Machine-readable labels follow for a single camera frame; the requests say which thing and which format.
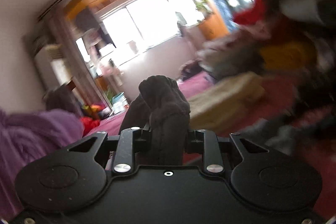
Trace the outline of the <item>grey sweatshirt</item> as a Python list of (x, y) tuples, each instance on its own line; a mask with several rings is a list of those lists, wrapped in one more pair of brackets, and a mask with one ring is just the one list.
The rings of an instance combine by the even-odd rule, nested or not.
[(139, 165), (182, 165), (190, 122), (190, 105), (176, 80), (157, 75), (143, 80), (139, 96), (126, 112), (120, 131), (150, 125), (151, 146), (139, 152)]

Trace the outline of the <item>grey clothes on chair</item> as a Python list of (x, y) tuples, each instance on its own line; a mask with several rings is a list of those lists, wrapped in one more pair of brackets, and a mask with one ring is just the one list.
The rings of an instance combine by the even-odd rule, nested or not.
[(75, 114), (78, 118), (83, 116), (76, 97), (67, 85), (49, 90), (43, 101), (47, 110), (60, 109)]

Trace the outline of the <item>folded cream blanket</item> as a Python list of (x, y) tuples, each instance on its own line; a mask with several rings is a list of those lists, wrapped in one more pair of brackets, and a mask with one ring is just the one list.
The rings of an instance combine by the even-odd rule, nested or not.
[(242, 73), (189, 98), (190, 128), (213, 132), (228, 129), (264, 95), (262, 82), (263, 78), (256, 73)]

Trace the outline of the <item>red cloth by duvet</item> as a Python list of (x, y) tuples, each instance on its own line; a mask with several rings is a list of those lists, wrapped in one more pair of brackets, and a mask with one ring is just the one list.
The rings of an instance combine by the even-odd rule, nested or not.
[(88, 135), (94, 128), (100, 125), (99, 119), (92, 119), (91, 117), (81, 117), (80, 121), (84, 127), (83, 136)]

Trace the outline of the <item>pink floral bed blanket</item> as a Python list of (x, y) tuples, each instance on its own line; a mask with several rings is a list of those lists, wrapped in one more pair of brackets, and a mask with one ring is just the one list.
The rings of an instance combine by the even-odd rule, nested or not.
[(102, 121), (93, 132), (110, 136), (147, 123), (160, 124), (178, 115), (192, 129), (219, 136), (239, 132), (288, 155), (306, 160), (322, 175), (315, 211), (335, 215), (335, 82), (321, 77), (305, 86), (285, 76), (261, 77), (248, 72), (207, 82), (197, 75), (184, 83), (151, 76), (139, 84), (129, 108)]

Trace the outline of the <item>patterned curtain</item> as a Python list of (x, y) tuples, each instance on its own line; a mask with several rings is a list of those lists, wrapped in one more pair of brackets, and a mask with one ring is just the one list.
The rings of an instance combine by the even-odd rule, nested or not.
[(77, 47), (76, 39), (70, 23), (60, 9), (53, 9), (46, 16), (46, 23), (55, 38), (61, 45), (66, 57), (72, 78), (78, 89), (84, 93), (84, 98), (91, 105), (101, 105), (111, 108), (106, 95), (96, 85), (87, 65)]

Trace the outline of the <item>white air conditioner unit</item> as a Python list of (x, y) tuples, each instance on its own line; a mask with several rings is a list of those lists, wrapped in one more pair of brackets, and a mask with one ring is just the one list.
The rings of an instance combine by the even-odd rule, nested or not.
[(35, 54), (34, 63), (46, 90), (58, 88), (72, 79), (60, 45), (43, 46)]

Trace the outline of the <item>purple duvet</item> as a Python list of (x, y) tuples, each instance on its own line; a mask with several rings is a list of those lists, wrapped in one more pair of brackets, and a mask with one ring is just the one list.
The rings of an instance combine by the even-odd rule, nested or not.
[(1, 218), (21, 210), (14, 181), (27, 164), (82, 138), (79, 118), (64, 110), (7, 114), (1, 110)]

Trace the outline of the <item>yellow folded garment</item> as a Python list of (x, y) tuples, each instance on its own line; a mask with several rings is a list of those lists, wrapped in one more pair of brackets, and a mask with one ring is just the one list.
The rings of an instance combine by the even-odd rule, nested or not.
[(289, 42), (262, 47), (259, 50), (264, 69), (274, 73), (299, 73), (316, 65), (315, 46), (301, 42)]

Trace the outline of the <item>red folded garment on top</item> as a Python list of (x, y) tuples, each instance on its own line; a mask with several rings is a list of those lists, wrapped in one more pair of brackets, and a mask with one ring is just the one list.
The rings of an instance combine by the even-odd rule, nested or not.
[(250, 8), (237, 12), (232, 21), (240, 26), (251, 26), (266, 19), (268, 12), (268, 0), (255, 0)]

